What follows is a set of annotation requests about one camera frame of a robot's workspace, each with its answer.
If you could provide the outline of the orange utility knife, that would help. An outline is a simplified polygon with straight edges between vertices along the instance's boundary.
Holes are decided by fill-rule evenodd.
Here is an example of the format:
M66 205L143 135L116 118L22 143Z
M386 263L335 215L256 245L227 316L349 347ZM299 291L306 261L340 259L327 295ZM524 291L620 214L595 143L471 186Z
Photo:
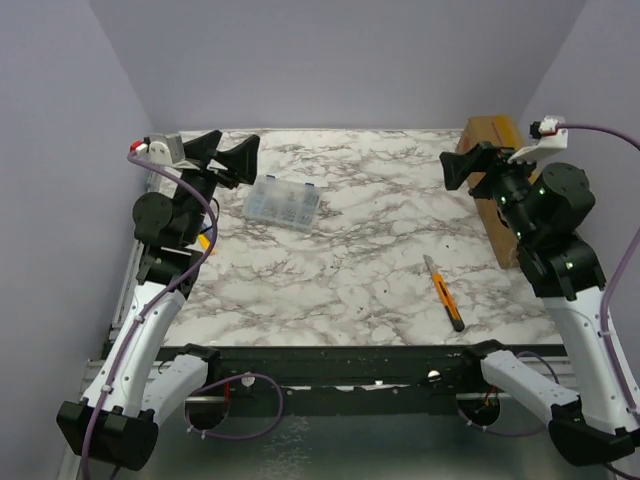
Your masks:
M424 255L423 258L454 331L462 332L465 329L465 323L457 309L457 305L451 293L449 292L444 278L440 274L433 259L429 255Z

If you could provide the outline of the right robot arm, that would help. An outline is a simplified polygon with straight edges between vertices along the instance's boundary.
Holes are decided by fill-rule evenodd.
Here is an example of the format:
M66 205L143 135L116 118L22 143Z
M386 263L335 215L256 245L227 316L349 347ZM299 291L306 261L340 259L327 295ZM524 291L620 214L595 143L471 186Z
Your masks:
M525 365L495 340L469 347L459 367L461 383L506 392L547 428L556 450L574 466L610 463L639 445L639 397L621 345L602 302L607 281L595 250L576 229L595 205L583 170L563 162L536 167L516 151L488 142L466 153L439 157L447 190L473 173L475 199L493 200L517 237L520 269L561 335L577 390L564 388Z

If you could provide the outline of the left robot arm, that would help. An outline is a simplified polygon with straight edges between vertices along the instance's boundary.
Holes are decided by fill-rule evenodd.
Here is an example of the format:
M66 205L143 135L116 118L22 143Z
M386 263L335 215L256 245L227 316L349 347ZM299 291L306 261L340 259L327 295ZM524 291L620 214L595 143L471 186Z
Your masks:
M250 135L222 151L222 134L190 141L154 134L134 142L128 161L175 183L172 196L148 191L132 209L142 246L122 327L92 383L77 402L64 402L56 422L80 459L83 478L93 460L138 471L155 448L166 419L193 392L220 385L220 355L188 344L158 378L149 377L169 326L184 307L212 251L194 250L202 225L217 225L215 189L251 185L257 177L260 138Z

